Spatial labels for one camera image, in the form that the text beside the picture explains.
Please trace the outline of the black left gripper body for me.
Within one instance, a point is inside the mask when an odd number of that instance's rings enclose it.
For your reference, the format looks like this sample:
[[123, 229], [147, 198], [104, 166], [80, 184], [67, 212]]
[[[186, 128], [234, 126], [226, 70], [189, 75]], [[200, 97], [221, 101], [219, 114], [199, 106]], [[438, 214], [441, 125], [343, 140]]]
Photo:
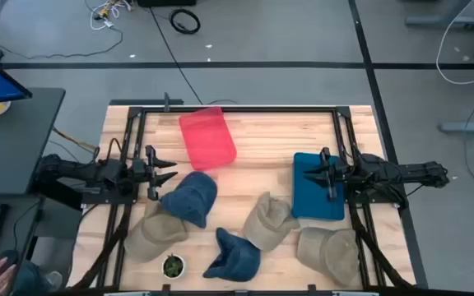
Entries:
[[152, 201], [158, 200], [156, 191], [156, 150], [153, 146], [145, 147], [147, 161], [141, 159], [132, 160], [132, 176], [135, 183], [148, 183], [147, 197]]

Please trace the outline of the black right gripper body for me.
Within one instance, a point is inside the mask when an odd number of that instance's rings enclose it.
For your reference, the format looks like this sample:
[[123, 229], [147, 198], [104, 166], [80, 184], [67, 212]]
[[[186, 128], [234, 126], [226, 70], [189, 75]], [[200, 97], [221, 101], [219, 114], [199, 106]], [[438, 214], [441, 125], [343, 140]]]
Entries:
[[344, 182], [346, 175], [351, 171], [350, 165], [341, 157], [335, 158], [333, 163], [330, 150], [327, 147], [322, 148], [320, 152], [323, 165], [323, 185], [328, 194], [328, 201], [335, 202], [337, 200], [336, 183]]

